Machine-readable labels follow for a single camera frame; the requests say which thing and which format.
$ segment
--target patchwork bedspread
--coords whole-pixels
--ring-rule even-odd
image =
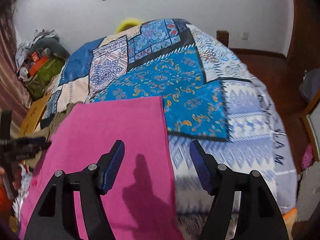
[[[212,204],[189,155],[192,139],[234,171],[260,171],[283,213],[295,206],[289,142],[265,85],[231,50],[185,20],[155,20],[86,43],[63,67],[45,117],[71,102],[159,95],[175,174],[177,221],[186,239],[200,233]]]

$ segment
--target curtain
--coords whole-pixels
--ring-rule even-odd
[[[0,7],[0,109],[12,110],[12,123],[20,127],[31,99],[16,76],[16,36],[11,3]]]

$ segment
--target person's hand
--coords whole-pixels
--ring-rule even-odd
[[[4,174],[5,174],[4,168],[0,167],[0,184],[1,185],[3,185],[2,175]],[[12,185],[15,190],[18,190],[19,188],[21,188],[21,167],[20,166],[18,166],[18,168],[15,170],[15,173],[13,175]]]

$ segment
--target electrical outlet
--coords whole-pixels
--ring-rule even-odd
[[[243,33],[243,34],[242,34],[242,39],[243,39],[243,40],[248,40],[248,34],[249,34],[249,33]]]

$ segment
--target pink towel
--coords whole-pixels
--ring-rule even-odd
[[[113,188],[101,196],[116,239],[183,239],[174,223],[174,174],[161,97],[74,107],[36,166],[21,210],[21,239],[54,172],[81,171],[109,152],[117,139],[125,144],[124,159]],[[80,237],[88,239],[78,192],[75,208]]]

